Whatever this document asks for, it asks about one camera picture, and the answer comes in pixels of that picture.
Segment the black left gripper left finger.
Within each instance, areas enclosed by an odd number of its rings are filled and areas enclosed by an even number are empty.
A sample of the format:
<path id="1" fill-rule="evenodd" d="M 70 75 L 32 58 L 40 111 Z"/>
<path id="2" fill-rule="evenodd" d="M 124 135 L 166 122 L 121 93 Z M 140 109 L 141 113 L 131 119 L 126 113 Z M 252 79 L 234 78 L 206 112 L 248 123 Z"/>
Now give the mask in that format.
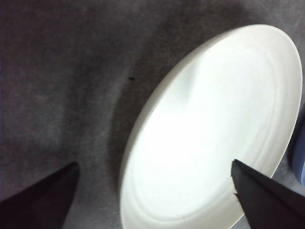
<path id="1" fill-rule="evenodd" d="M 73 203 L 80 166 L 72 162 L 0 202 L 2 229 L 61 229 Z"/>

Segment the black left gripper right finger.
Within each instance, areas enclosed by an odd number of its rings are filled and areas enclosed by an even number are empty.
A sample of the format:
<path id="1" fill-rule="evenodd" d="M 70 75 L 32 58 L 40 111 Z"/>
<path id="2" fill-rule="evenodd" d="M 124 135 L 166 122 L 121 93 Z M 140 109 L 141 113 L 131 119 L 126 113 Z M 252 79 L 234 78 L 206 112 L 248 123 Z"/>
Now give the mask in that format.
<path id="1" fill-rule="evenodd" d="M 236 197 L 252 229 L 303 229 L 305 197 L 243 162 L 232 162 Z"/>

